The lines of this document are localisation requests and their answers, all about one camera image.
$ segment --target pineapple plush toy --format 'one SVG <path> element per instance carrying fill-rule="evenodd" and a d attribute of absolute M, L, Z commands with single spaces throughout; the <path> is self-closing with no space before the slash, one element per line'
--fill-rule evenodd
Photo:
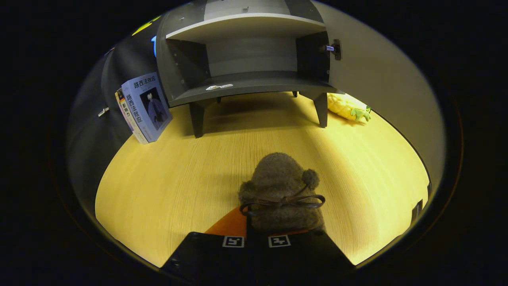
<path fill-rule="evenodd" d="M 360 100 L 344 93 L 328 93 L 328 109 L 349 120 L 359 121 L 362 117 L 370 120 L 370 107 Z"/>

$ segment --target book spine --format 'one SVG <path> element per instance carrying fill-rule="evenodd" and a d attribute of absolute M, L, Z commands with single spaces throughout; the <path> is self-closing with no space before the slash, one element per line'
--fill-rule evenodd
<path fill-rule="evenodd" d="M 133 116 L 135 123 L 141 130 L 141 133 L 145 136 L 146 140 L 150 142 L 154 142 L 156 139 L 153 139 L 148 127 L 146 126 L 146 121 L 139 116 L 139 108 L 143 108 L 142 106 L 138 106 L 136 102 L 133 100 L 133 95 L 131 94 L 130 82 L 126 82 L 122 85 L 121 88 L 125 95 L 125 101 L 129 110 L 131 111 L 131 115 Z"/>
<path fill-rule="evenodd" d="M 118 103 L 118 106 L 120 107 L 120 110 L 122 111 L 123 118 L 125 118 L 125 121 L 129 125 L 132 133 L 136 137 L 136 139 L 141 144 L 148 144 L 148 141 L 146 140 L 145 136 L 139 129 L 138 124 L 136 123 L 136 120 L 131 114 L 131 111 L 129 110 L 129 107 L 127 106 L 127 102 L 125 101 L 125 97 L 123 95 L 122 89 L 119 89 L 115 92 L 116 102 Z"/>

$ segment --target plush toy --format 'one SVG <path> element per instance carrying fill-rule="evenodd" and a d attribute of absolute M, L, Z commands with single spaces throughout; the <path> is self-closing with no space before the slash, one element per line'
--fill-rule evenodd
<path fill-rule="evenodd" d="M 328 109 L 349 120 L 359 121 L 362 117 L 370 120 L 370 107 L 360 100 L 344 93 L 328 93 Z"/>
<path fill-rule="evenodd" d="M 304 170 L 291 156 L 269 154 L 259 162 L 252 179 L 241 185 L 240 211 L 251 216 L 252 228 L 261 234 L 325 231 L 319 209 L 325 198 L 314 192 L 318 184 L 317 173 Z"/>

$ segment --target white shelf edge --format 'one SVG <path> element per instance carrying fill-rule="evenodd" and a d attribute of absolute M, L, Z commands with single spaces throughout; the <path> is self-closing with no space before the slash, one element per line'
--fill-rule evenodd
<path fill-rule="evenodd" d="M 240 19 L 240 18 L 254 18 L 254 17 L 279 18 L 279 19 L 296 20 L 296 21 L 306 22 L 306 23 L 309 23 L 309 24 L 314 24 L 314 25 L 321 26 L 321 27 L 325 28 L 325 24 L 324 23 L 321 23 L 321 22 L 318 22 L 318 21 L 314 21 L 314 20 L 310 20 L 310 19 L 307 19 L 307 18 L 292 16 L 292 15 L 275 14 L 275 13 L 245 13 L 245 14 L 236 14 L 236 15 L 229 15 L 229 16 L 218 17 L 218 18 L 202 21 L 202 22 L 199 22 L 199 23 L 196 23 L 196 24 L 192 24 L 190 26 L 181 28 L 179 30 L 176 30 L 174 32 L 171 32 L 171 33 L 167 34 L 166 35 L 166 39 L 170 39 L 171 37 L 174 37 L 174 36 L 176 36 L 176 35 L 178 35 L 180 33 L 183 33 L 183 32 L 186 32 L 186 31 L 189 31 L 189 30 L 192 30 L 192 29 L 195 29 L 195 28 L 200 27 L 200 26 L 205 26 L 205 25 L 208 25 L 208 24 L 212 24 L 212 23 L 215 23 L 215 22 L 221 22 L 221 21 L 232 20 L 232 19 Z"/>

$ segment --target orange fabric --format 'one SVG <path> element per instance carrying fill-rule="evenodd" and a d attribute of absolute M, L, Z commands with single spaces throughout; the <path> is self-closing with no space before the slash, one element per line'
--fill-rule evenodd
<path fill-rule="evenodd" d="M 227 215 L 222 217 L 218 222 L 212 225 L 206 234 L 211 235 L 222 235 L 222 236 L 247 236 L 247 217 L 242 215 L 239 210 L 240 207 L 234 208 Z M 294 235 L 306 233 L 309 230 L 298 230 L 286 233 L 271 234 L 273 236 L 278 235 Z"/>

